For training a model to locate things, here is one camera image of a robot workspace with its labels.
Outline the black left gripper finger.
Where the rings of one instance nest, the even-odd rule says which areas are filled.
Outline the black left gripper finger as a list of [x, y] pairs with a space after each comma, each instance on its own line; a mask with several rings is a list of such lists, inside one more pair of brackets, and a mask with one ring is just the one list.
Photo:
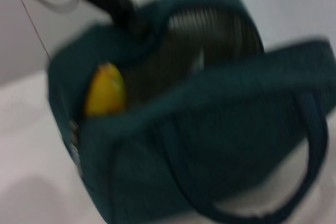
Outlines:
[[136, 9], [133, 0], [105, 0], [105, 4], [106, 12], [117, 25], [131, 29]]

